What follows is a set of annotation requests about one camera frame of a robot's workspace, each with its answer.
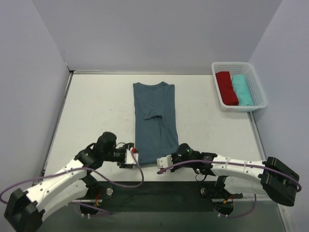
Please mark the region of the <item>blue-grey t shirt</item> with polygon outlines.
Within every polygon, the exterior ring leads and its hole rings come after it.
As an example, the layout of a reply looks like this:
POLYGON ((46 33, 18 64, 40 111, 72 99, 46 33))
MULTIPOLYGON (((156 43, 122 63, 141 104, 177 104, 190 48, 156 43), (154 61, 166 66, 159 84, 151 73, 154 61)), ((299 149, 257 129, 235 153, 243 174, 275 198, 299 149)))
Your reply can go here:
POLYGON ((160 157, 176 151, 175 86, 133 84, 135 106, 135 147, 139 164, 152 165, 160 157))

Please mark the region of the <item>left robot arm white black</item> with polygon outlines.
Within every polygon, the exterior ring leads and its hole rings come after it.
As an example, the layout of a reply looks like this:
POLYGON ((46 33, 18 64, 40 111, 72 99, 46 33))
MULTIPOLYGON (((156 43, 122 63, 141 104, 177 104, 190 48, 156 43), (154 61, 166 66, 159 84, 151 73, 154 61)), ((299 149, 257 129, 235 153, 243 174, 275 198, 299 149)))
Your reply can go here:
POLYGON ((82 197, 94 198, 97 180, 91 175, 105 161, 128 164, 134 145, 116 145, 116 135, 104 132, 57 173, 41 177, 26 190, 17 188, 7 202, 4 217, 17 232, 35 232, 52 213, 82 197))

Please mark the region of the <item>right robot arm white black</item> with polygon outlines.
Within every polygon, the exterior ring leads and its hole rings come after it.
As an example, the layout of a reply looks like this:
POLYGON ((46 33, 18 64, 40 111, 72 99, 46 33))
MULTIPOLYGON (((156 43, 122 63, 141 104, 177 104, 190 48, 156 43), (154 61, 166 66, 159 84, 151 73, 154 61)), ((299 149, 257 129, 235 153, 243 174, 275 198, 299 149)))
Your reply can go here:
POLYGON ((215 153, 194 151, 184 143, 175 153, 168 155, 172 171, 181 167, 192 168, 197 173, 216 176, 214 191, 219 197, 227 194, 251 193, 266 195, 276 203, 294 206, 299 190, 299 175, 274 157, 251 161, 232 159, 215 153))

